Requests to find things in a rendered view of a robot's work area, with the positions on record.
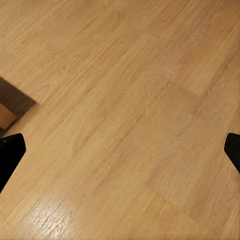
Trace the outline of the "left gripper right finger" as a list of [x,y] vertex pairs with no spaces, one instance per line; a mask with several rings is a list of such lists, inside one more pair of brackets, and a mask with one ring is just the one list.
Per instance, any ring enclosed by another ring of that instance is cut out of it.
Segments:
[[240,173],[240,135],[228,133],[224,151]]

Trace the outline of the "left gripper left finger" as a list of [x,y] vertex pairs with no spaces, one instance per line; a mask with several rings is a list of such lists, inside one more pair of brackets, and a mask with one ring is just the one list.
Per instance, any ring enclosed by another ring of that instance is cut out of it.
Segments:
[[26,153],[22,133],[0,138],[0,193]]

